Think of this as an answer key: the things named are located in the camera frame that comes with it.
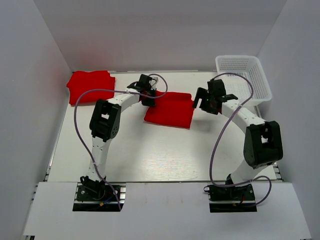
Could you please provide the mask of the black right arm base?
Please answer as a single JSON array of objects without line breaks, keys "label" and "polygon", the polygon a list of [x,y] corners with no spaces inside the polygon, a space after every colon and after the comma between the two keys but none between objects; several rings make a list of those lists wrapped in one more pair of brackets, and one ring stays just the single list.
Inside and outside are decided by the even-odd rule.
[{"label": "black right arm base", "polygon": [[254,201],[255,194],[251,184],[234,187],[207,185],[203,188],[211,201]]}]

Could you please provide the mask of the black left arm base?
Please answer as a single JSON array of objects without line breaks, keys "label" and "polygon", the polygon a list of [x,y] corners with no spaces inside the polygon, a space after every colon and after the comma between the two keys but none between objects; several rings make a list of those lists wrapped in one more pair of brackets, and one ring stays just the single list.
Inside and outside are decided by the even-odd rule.
[{"label": "black left arm base", "polygon": [[108,184],[102,180],[91,180],[88,176],[80,178],[75,199],[80,202],[117,201],[114,191]]}]

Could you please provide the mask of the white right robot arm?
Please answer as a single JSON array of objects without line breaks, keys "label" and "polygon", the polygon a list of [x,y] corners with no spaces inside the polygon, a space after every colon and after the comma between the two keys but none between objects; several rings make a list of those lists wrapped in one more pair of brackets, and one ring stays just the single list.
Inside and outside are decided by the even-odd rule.
[{"label": "white right robot arm", "polygon": [[283,158],[280,125],[256,116],[234,94],[227,94],[221,79],[212,79],[207,86],[207,89],[197,89],[193,107],[225,116],[228,120],[221,130],[222,134],[230,123],[235,123],[244,133],[243,161],[229,175],[229,183],[225,187],[248,185],[261,178],[259,174],[262,170]]}]

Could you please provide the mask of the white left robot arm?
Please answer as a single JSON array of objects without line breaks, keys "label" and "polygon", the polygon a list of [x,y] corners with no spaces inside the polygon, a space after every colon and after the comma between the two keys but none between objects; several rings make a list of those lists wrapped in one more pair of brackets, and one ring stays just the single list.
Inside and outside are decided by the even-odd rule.
[{"label": "white left robot arm", "polygon": [[86,176],[92,181],[106,179],[109,147],[120,129],[121,113],[134,104],[154,106],[158,77],[141,74],[138,82],[131,83],[123,93],[113,98],[99,99],[89,123],[92,136],[90,164]]}]

